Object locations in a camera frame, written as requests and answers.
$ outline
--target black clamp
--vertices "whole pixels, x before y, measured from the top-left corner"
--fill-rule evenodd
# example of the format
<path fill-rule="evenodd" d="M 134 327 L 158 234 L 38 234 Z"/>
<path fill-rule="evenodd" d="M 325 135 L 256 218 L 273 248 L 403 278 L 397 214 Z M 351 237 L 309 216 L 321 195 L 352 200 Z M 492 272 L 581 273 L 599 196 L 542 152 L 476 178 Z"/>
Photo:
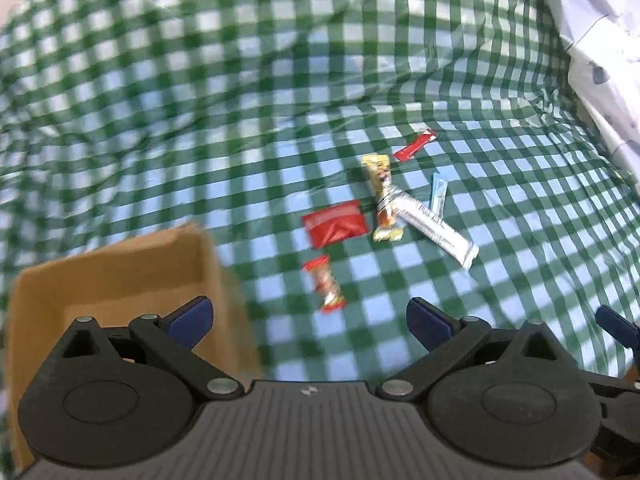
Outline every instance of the black clamp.
<path fill-rule="evenodd" d="M 546 324 L 493 329 L 474 316 L 454 319 L 422 298 L 411 299 L 406 318 L 429 354 L 376 393 L 419 404 L 456 448 L 487 462 L 532 468 L 591 449 L 617 463 L 619 474 L 640 472 L 638 390 L 579 370 Z M 637 326 L 608 307 L 596 320 L 636 355 Z"/>
<path fill-rule="evenodd" d="M 191 352 L 212 324 L 205 296 L 128 327 L 78 317 L 18 406 L 34 455 L 89 468 L 138 462 L 177 440 L 203 402 L 242 396 L 242 384 Z"/>

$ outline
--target candy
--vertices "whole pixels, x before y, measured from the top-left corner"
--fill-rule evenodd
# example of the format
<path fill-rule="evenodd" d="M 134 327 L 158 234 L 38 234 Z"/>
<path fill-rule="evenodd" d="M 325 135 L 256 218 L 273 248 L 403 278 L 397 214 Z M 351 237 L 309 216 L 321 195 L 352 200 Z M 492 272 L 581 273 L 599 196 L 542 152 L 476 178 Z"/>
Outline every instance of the candy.
<path fill-rule="evenodd" d="M 399 150 L 394 153 L 394 157 L 397 158 L 400 162 L 408 161 L 414 153 L 417 152 L 421 147 L 423 147 L 427 142 L 431 142 L 436 138 L 436 134 L 431 128 L 427 128 L 423 133 L 421 133 L 417 139 L 414 140 L 411 144 L 405 146 L 402 150 Z"/>
<path fill-rule="evenodd" d="M 347 304 L 340 292 L 340 286 L 336 283 L 329 268 L 328 256 L 318 256 L 308 261 L 303 269 L 311 273 L 316 284 L 316 290 L 322 296 L 322 306 L 320 307 L 322 312 L 331 312 Z"/>
<path fill-rule="evenodd" d="M 302 217 L 306 232 L 316 249 L 341 242 L 369 232 L 364 215 L 360 212 L 360 200 L 322 209 Z"/>
<path fill-rule="evenodd" d="M 431 184 L 431 203 L 429 204 L 429 209 L 439 217 L 444 213 L 444 197 L 446 194 L 447 179 L 436 171 L 433 174 L 433 183 Z"/>
<path fill-rule="evenodd" d="M 399 240 L 402 228 L 396 225 L 396 214 L 388 199 L 391 189 L 391 161 L 388 155 L 370 153 L 362 157 L 362 165 L 369 173 L 369 179 L 378 199 L 378 227 L 373 231 L 373 239 Z"/>
<path fill-rule="evenodd" d="M 417 198 L 410 196 L 396 186 L 391 187 L 389 199 L 400 218 L 436 242 L 451 254 L 464 269 L 469 270 L 471 263 L 478 255 L 478 246 L 475 243 L 466 240 Z"/>

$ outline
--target cardboard box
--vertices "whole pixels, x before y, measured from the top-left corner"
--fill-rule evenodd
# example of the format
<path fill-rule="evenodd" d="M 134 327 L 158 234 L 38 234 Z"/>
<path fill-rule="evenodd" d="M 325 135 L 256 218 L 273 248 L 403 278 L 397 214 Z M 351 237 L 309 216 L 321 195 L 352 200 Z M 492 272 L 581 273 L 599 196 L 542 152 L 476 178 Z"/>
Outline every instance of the cardboard box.
<path fill-rule="evenodd" d="M 6 324 L 9 418 L 18 468 L 33 461 L 18 426 L 18 402 L 76 317 L 93 316 L 103 327 L 126 326 L 147 312 L 164 316 L 200 294 L 213 302 L 214 325 L 194 352 L 245 385 L 260 378 L 238 284 L 220 264 L 212 238 L 194 224 L 21 272 Z"/>

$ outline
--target red stick packet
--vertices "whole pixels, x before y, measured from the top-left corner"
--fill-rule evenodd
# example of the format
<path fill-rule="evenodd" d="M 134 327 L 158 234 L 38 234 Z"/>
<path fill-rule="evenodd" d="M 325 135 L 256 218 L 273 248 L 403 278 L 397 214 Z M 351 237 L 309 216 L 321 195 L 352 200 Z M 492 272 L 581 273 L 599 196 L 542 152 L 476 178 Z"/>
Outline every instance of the red stick packet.
<path fill-rule="evenodd" d="M 427 142 L 431 142 L 436 138 L 436 134 L 433 132 L 431 128 L 427 128 L 423 133 L 418 135 L 417 139 L 414 140 L 411 144 L 405 146 L 402 150 L 398 150 L 394 153 L 394 157 L 397 158 L 400 162 L 408 161 L 414 153 L 417 152 L 421 147 L 423 147 Z"/>
<path fill-rule="evenodd" d="M 320 307 L 322 312 L 338 310 L 347 304 L 340 292 L 340 286 L 329 268 L 328 256 L 325 254 L 318 256 L 308 261 L 302 268 L 314 277 L 316 290 L 322 296 L 322 306 Z"/>
<path fill-rule="evenodd" d="M 316 249 L 369 232 L 364 215 L 360 212 L 360 200 L 351 200 L 305 215 L 302 223 Z"/>

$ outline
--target red candy wrapper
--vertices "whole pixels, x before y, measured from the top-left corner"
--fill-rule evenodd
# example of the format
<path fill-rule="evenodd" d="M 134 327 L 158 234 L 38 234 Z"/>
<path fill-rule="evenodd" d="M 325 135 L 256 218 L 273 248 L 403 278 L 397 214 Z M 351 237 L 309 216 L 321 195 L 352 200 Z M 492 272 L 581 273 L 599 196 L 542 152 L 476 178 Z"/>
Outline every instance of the red candy wrapper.
<path fill-rule="evenodd" d="M 302 217 L 306 232 L 316 249 L 369 232 L 360 200 L 329 207 Z"/>
<path fill-rule="evenodd" d="M 316 290 L 322 296 L 322 306 L 320 307 L 322 312 L 338 310 L 347 304 L 329 268 L 328 256 L 314 258 L 307 262 L 303 269 L 314 277 Z"/>
<path fill-rule="evenodd" d="M 408 146 L 405 146 L 402 150 L 399 150 L 394 153 L 394 157 L 397 158 L 400 162 L 408 161 L 414 153 L 417 152 L 421 147 L 423 147 L 427 142 L 431 142 L 436 138 L 436 134 L 433 132 L 431 128 L 427 128 L 423 133 L 418 135 L 418 138 L 414 140 Z"/>

